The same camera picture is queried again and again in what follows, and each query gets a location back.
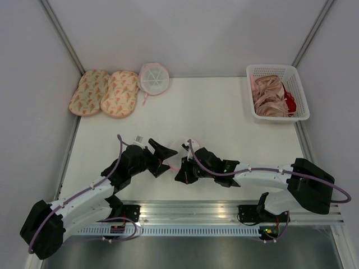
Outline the white pink mesh laundry bag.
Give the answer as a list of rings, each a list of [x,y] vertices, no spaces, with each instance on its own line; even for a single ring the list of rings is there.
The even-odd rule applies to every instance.
[[[188,151],[182,146],[188,146],[187,141],[189,138],[180,138],[171,143],[170,149],[175,150],[178,154],[170,157],[165,161],[165,163],[170,167],[174,172],[178,172],[181,168],[181,162],[183,157],[187,157]]]

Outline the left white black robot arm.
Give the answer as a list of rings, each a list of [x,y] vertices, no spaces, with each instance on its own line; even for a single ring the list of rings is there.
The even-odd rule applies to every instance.
[[[82,228],[106,219],[118,221],[123,203],[116,194],[144,171],[154,177],[162,175],[170,168],[163,161],[178,153],[153,139],[148,142],[153,152],[138,142],[126,145],[121,141],[118,158],[89,186],[65,198],[35,203],[20,230],[29,254],[47,259]]]

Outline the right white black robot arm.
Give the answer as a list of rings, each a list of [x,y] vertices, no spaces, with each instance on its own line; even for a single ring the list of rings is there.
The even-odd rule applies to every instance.
[[[182,158],[181,168],[174,179],[192,184],[200,178],[212,178],[228,188],[275,188],[276,192],[264,193],[259,199],[256,215],[262,221],[298,208],[327,215],[335,182],[330,174],[303,158],[297,158],[289,165],[253,168],[239,161],[222,160],[204,147]]]

